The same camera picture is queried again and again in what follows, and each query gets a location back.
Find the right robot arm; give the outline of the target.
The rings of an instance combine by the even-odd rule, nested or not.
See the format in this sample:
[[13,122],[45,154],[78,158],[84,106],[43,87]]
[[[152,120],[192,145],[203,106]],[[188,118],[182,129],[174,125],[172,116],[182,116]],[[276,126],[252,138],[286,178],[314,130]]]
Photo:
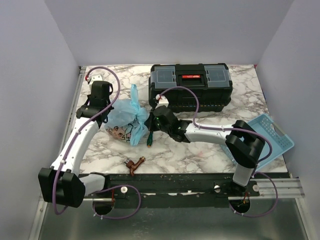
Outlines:
[[199,125],[191,120],[178,119],[166,106],[152,110],[144,122],[151,132],[161,131],[179,143],[210,143],[226,147],[236,161],[230,191],[241,196],[257,167],[267,139],[255,132],[245,121],[233,125]]

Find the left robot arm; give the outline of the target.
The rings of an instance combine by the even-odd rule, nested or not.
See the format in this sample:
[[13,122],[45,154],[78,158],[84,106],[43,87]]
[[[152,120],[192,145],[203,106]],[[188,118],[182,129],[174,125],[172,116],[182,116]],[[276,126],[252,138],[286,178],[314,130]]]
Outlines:
[[107,81],[90,83],[90,94],[76,111],[75,125],[61,153],[49,168],[43,167],[38,173],[41,193],[47,203],[77,208],[91,193],[101,198],[110,194],[111,185],[105,177],[97,174],[79,177],[79,173],[91,140],[113,109],[112,93],[113,85]]

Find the light blue plastic bag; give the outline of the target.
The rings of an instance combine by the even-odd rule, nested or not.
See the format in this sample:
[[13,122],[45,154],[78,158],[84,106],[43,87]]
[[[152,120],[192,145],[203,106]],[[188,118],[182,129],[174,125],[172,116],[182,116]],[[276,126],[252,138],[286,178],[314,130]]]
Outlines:
[[104,128],[114,138],[136,146],[148,132],[145,121],[149,117],[146,108],[139,103],[139,93],[136,84],[130,88],[130,98],[117,99],[114,109],[108,114]]

